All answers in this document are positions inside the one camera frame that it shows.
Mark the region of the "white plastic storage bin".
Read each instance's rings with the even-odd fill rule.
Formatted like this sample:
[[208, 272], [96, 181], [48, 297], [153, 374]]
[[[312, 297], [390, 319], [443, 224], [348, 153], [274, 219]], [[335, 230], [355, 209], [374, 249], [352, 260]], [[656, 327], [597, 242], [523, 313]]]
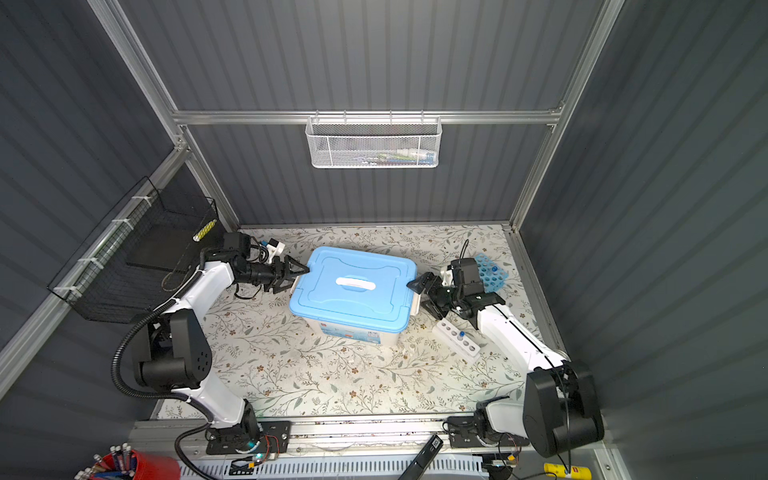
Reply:
[[324, 334], [342, 339], [392, 347], [398, 343], [400, 338], [400, 333], [388, 333], [367, 328], [344, 326], [309, 318], [305, 318], [305, 321], [317, 334]]

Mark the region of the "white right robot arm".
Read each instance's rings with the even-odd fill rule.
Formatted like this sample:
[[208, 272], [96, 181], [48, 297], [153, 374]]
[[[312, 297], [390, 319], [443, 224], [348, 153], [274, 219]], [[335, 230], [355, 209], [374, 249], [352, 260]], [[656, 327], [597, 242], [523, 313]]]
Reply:
[[550, 348], [512, 314], [499, 294], [504, 279], [499, 266], [478, 255], [455, 259], [439, 274], [426, 272], [408, 284], [455, 352], [472, 358], [479, 348], [448, 322], [451, 313], [526, 375], [520, 402], [496, 396], [477, 403], [470, 432], [490, 442], [525, 438], [544, 457], [601, 441], [605, 427], [592, 372]]

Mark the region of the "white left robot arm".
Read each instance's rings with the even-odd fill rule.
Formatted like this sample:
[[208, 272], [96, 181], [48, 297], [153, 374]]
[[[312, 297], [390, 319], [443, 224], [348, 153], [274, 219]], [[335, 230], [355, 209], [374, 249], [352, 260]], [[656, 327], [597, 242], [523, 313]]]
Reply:
[[200, 252], [189, 279], [161, 305], [138, 315], [119, 343], [110, 375], [124, 395], [185, 402], [202, 413], [202, 430], [229, 451], [251, 453], [265, 440], [249, 401], [235, 395], [213, 371], [213, 352], [201, 322], [229, 288], [252, 285], [265, 292], [289, 289], [308, 266], [242, 232], [224, 235]]

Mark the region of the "small white tube rack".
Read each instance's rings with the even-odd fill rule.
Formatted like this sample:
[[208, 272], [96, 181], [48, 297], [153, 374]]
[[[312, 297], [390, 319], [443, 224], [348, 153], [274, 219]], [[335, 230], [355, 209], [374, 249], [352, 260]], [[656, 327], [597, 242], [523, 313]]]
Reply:
[[468, 364], [475, 363], [481, 356], [481, 348], [472, 340], [471, 337], [459, 337], [459, 332], [463, 331], [453, 325], [446, 319], [439, 320], [432, 328], [432, 333], [436, 338], [446, 345], [453, 353], [458, 355]]

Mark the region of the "red cup of pens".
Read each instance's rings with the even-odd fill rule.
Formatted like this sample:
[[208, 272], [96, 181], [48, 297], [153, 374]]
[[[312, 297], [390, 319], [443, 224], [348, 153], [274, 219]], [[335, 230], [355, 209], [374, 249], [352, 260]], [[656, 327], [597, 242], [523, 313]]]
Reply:
[[178, 462], [133, 449], [129, 444], [111, 446], [105, 455], [94, 455], [93, 464], [80, 470], [75, 479], [179, 480]]

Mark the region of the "black flat device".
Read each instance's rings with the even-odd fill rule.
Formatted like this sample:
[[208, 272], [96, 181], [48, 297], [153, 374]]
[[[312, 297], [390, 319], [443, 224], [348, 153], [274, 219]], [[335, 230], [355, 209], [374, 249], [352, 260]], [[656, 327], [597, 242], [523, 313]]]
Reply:
[[438, 434], [433, 434], [398, 477], [398, 480], [420, 480], [439, 454], [443, 444], [441, 437]]

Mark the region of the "blue test tube rack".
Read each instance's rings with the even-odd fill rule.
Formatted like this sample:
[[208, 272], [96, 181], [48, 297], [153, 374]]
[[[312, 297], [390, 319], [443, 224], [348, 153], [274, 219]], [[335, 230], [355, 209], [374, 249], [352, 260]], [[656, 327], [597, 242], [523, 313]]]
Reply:
[[509, 274], [485, 254], [477, 254], [474, 259], [485, 291], [494, 293], [501, 290]]

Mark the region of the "blue plastic box lid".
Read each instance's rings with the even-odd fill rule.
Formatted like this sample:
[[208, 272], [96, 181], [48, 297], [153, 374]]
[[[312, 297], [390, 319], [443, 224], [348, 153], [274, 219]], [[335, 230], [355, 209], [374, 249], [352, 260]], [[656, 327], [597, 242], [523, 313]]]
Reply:
[[307, 266], [291, 295], [294, 315], [388, 333], [407, 329], [414, 300], [407, 283], [418, 273], [413, 261], [324, 246]]

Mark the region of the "yellow pen in basket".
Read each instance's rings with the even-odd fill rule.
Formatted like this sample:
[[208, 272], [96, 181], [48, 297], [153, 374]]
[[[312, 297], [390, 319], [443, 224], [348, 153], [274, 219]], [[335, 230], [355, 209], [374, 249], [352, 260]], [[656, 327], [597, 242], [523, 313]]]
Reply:
[[192, 237], [192, 240], [194, 242], [200, 242], [202, 239], [204, 239], [210, 231], [212, 231], [218, 223], [217, 219], [213, 219], [206, 223], [204, 226], [202, 226]]

